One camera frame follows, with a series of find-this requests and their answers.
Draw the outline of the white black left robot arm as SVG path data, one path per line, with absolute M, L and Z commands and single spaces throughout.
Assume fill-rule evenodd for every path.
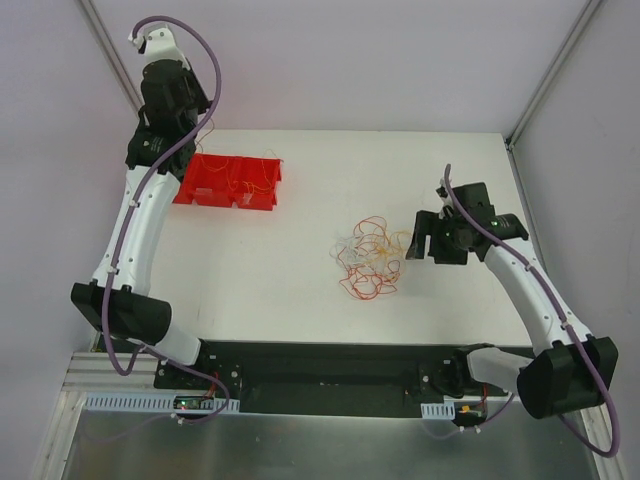
M 169 206 L 196 147 L 191 131 L 207 100 L 194 73 L 179 60 L 147 64 L 144 104 L 127 147 L 125 192 L 109 244 L 88 283 L 77 283 L 71 301 L 104 339 L 127 340 L 178 362 L 188 388 L 204 387 L 210 363 L 202 342 L 172 321 L 172 308 L 150 297 L 153 259 Z

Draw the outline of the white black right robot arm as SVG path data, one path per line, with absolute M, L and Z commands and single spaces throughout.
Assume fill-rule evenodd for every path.
M 437 193 L 443 206 L 417 212 L 407 259 L 462 266 L 475 255 L 506 291 L 533 350 L 523 357 L 489 343 L 460 347 L 443 372 L 446 393 L 459 398 L 494 385 L 516 394 L 535 419 L 611 407 L 618 349 L 572 313 L 541 268 L 520 219 L 497 214 L 483 183 L 452 187 L 443 181 Z

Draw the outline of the red plastic bin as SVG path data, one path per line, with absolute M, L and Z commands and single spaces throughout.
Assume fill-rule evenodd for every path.
M 174 204 L 272 211 L 282 160 L 196 153 Z

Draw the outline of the aluminium frame post left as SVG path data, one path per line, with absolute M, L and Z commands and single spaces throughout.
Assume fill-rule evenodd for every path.
M 106 65 L 116 81 L 121 94 L 123 95 L 130 114 L 130 129 L 127 140 L 129 142 L 134 134 L 134 129 L 139 123 L 139 109 L 142 107 L 142 97 L 138 88 L 123 61 L 122 55 L 118 51 L 116 44 L 103 20 L 95 1 L 75 0 L 74 5 L 79 10 L 86 26 L 95 40 Z

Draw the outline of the aluminium frame post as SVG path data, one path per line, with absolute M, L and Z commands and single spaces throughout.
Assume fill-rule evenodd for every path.
M 524 110 L 509 134 L 505 136 L 505 146 L 508 152 L 514 149 L 524 134 L 524 131 L 543 104 L 554 83 L 559 79 L 562 70 L 570 60 L 573 52 L 605 4 L 606 1 L 604 0 L 588 0 L 581 7 L 576 19 L 571 24 L 567 34 L 533 90 Z
M 116 44 L 103 20 L 95 1 L 75 0 L 74 5 L 79 10 L 86 26 L 95 40 L 106 65 L 116 81 L 121 94 L 123 95 L 130 114 L 130 129 L 127 140 L 129 142 L 134 134 L 134 129 L 139 123 L 139 109 L 142 107 L 142 97 L 138 88 L 123 61 L 122 55 L 118 51 Z

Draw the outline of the aluminium frame post right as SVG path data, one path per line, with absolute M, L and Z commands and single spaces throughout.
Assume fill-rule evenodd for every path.
M 588 0 L 581 7 L 576 19 L 571 24 L 567 34 L 533 90 L 524 110 L 509 134 L 505 136 L 505 146 L 508 152 L 514 149 L 524 134 L 524 131 L 543 104 L 554 83 L 559 79 L 562 70 L 570 60 L 573 52 L 605 4 L 606 1 L 604 0 Z

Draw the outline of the aluminium front rail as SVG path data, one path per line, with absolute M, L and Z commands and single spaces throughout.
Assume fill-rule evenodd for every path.
M 71 357 L 62 384 L 63 391 L 138 392 L 151 390 L 157 360 L 150 355 L 137 357 L 128 376 L 116 372 L 106 353 L 77 352 Z

